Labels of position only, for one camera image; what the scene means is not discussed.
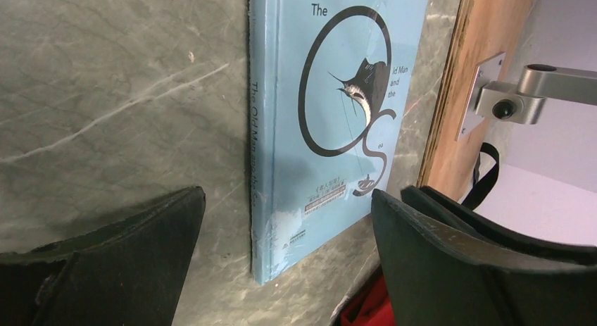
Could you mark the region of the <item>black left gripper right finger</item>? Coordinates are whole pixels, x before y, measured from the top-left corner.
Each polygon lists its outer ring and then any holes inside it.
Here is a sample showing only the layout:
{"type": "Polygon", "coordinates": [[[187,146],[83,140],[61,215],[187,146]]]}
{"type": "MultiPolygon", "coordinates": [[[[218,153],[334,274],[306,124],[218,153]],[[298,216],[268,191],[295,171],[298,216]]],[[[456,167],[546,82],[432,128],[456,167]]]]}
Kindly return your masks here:
{"type": "Polygon", "coordinates": [[[372,193],[397,325],[595,325],[596,248],[530,237],[431,187],[372,193]]]}

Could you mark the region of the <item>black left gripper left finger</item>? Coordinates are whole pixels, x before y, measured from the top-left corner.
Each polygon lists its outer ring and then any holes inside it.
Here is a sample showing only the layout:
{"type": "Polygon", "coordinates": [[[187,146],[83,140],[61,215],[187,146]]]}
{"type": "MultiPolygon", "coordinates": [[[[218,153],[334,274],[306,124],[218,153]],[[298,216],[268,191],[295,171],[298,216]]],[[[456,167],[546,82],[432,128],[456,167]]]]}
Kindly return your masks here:
{"type": "Polygon", "coordinates": [[[86,234],[1,255],[2,325],[170,325],[206,195],[191,186],[86,234]]]}

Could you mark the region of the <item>red backpack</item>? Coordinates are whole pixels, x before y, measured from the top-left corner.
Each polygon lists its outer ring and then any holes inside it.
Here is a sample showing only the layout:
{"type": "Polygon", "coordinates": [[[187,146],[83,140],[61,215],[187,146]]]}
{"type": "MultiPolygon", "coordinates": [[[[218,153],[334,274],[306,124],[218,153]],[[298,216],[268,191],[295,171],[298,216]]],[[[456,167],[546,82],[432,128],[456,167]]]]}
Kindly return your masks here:
{"type": "MultiPolygon", "coordinates": [[[[495,164],[485,176],[479,175],[481,159],[473,169],[472,188],[462,202],[469,209],[476,209],[497,183],[500,155],[497,148],[484,142],[480,153],[491,157],[495,164]]],[[[382,267],[377,265],[360,285],[349,291],[332,314],[333,325],[394,325],[394,314],[382,267]]]]}

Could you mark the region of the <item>light blue notebook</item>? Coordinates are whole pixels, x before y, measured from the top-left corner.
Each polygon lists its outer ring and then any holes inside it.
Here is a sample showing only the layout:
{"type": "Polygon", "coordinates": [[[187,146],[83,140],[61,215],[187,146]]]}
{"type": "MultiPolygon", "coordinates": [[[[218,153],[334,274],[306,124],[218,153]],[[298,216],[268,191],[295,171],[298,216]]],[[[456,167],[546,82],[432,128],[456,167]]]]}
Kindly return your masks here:
{"type": "Polygon", "coordinates": [[[249,0],[252,274],[265,284],[386,189],[429,0],[249,0]]]}

